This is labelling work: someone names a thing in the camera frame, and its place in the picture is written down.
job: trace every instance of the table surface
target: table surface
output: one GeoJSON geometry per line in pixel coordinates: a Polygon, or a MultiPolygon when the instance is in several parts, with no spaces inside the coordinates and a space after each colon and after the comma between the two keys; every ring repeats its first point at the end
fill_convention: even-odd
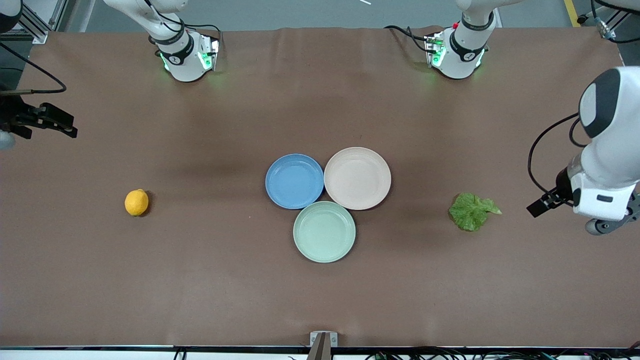
{"type": "MultiPolygon", "coordinates": [[[[25,100],[75,115],[79,136],[36,130],[0,154],[0,345],[297,345],[326,329],[345,346],[629,346],[637,225],[594,237],[569,208],[525,209],[532,141],[620,65],[615,45],[592,28],[497,29],[490,45],[454,81],[389,30],[225,33],[218,72],[179,83],[142,33],[50,34],[31,58],[68,91],[25,100]],[[351,212],[344,259],[313,263],[264,176],[351,146],[387,160],[392,189],[351,212]],[[123,207],[137,188],[153,193],[143,218],[123,207]],[[503,215],[460,231],[460,192],[503,215]]],[[[55,86],[34,69],[21,85],[55,86]]],[[[579,151],[567,130],[536,153],[549,186],[579,151]]]]}

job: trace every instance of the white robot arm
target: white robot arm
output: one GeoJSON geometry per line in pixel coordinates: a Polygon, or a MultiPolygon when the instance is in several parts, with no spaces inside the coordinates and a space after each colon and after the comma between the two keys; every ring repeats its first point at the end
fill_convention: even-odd
{"type": "Polygon", "coordinates": [[[464,79],[471,75],[484,55],[486,41],[496,26],[494,10],[523,0],[456,0],[462,19],[453,28],[434,34],[427,41],[429,64],[444,76],[464,79]]]}
{"type": "MultiPolygon", "coordinates": [[[[599,75],[580,98],[580,123],[591,138],[556,178],[554,196],[573,201],[573,212],[594,218],[591,234],[605,234],[640,217],[640,67],[617,67],[599,75]]],[[[557,207],[544,196],[529,211],[557,207]]]]}
{"type": "Polygon", "coordinates": [[[164,67],[179,81],[194,81],[215,67],[218,40],[185,27],[175,13],[188,0],[104,0],[140,24],[160,49],[164,67]]]}

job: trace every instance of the green leafy vegetable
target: green leafy vegetable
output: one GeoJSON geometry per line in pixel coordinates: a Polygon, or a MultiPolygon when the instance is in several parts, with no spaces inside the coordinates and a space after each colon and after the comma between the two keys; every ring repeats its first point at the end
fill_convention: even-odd
{"type": "Polygon", "coordinates": [[[478,231],[487,219],[487,213],[502,212],[491,199],[480,199],[472,193],[461,193],[449,208],[456,225],[466,231],[478,231]]]}

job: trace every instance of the lemon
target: lemon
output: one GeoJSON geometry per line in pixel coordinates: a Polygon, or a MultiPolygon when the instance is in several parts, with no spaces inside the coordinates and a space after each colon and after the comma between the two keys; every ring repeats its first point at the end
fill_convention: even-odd
{"type": "Polygon", "coordinates": [[[142,189],[133,190],[124,199],[124,208],[135,217],[142,215],[149,206],[149,196],[142,189]]]}

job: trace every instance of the cable connector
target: cable connector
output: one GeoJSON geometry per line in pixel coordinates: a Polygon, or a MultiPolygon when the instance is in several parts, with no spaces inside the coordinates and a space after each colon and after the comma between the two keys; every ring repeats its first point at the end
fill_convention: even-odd
{"type": "Polygon", "coordinates": [[[607,23],[604,22],[600,17],[596,17],[594,20],[596,22],[596,28],[598,29],[598,32],[600,33],[600,36],[602,38],[605,38],[607,40],[614,40],[616,38],[616,32],[610,29],[609,25],[607,25],[607,23]]]}

